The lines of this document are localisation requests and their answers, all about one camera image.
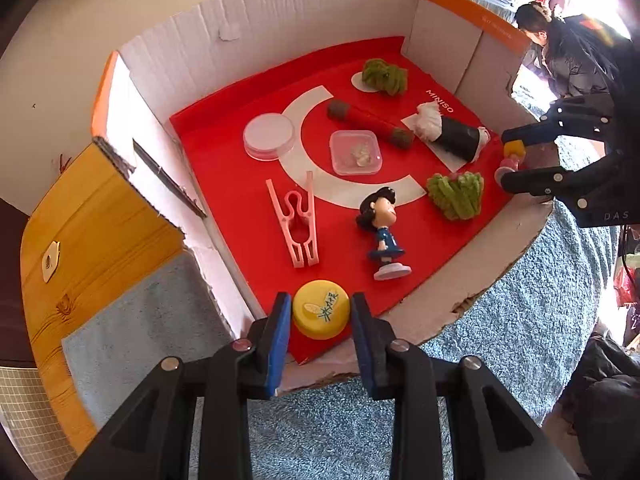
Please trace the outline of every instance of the black hair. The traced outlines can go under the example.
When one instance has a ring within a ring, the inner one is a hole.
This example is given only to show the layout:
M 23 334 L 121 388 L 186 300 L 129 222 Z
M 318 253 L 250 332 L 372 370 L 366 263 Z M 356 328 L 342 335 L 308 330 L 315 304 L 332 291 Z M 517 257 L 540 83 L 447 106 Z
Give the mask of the black hair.
M 515 16 L 520 30 L 533 33 L 548 31 L 552 18 L 551 11 L 537 2 L 520 6 Z
M 379 198 L 386 198 L 392 204 L 396 203 L 396 192 L 390 187 L 381 187 L 375 193 L 371 193 L 360 204 L 360 214 L 356 216 L 356 224 L 365 231 L 377 231 L 378 229 L 372 224 L 376 217 L 376 212 L 371 207 L 371 202 L 375 203 Z

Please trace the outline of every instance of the yellow round lid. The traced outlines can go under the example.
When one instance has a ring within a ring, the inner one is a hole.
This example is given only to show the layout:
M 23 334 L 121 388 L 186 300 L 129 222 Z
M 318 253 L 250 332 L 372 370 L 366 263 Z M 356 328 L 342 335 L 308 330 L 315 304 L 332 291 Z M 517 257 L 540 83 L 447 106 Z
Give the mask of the yellow round lid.
M 344 289 L 334 282 L 305 283 L 293 298 L 293 322 L 311 339 L 331 339 L 349 321 L 351 306 Z

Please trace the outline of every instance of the wood knot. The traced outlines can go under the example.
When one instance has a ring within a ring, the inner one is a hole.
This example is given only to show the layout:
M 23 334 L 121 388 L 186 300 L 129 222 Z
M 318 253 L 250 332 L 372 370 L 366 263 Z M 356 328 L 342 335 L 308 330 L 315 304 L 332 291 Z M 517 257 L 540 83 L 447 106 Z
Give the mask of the wood knot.
M 68 317 L 71 314 L 71 307 L 71 300 L 68 295 L 65 294 L 56 305 L 56 310 L 60 313 L 60 316 Z

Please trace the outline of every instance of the person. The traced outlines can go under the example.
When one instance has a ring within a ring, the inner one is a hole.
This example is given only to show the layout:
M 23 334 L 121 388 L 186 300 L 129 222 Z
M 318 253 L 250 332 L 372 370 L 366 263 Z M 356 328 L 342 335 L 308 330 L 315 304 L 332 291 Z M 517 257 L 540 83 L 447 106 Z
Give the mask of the person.
M 381 187 L 375 193 L 367 196 L 360 204 L 360 214 L 356 217 L 356 224 L 365 231 L 376 234 L 378 246 L 369 251 L 369 258 L 378 260 L 380 268 L 374 279 L 391 280 L 411 273 L 411 267 L 399 262 L 393 262 L 404 254 L 396 243 L 389 228 L 396 223 L 396 192 L 390 187 Z
M 602 22 L 585 15 L 556 18 L 537 2 L 518 8 L 518 28 L 535 44 L 536 75 L 549 82 L 556 96 L 608 93 L 601 69 L 610 72 L 612 49 L 629 40 Z

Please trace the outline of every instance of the round plastic container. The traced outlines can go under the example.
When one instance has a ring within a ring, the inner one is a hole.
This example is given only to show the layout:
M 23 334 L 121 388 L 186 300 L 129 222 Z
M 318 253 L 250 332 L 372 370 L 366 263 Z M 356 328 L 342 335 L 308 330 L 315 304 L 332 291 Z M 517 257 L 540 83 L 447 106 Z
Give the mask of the round plastic container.
M 382 168 L 378 138 L 370 130 L 338 130 L 329 139 L 329 149 L 338 175 L 371 175 Z
M 282 114 L 262 114 L 244 127 L 244 150 L 255 160 L 278 160 L 295 143 L 295 128 Z

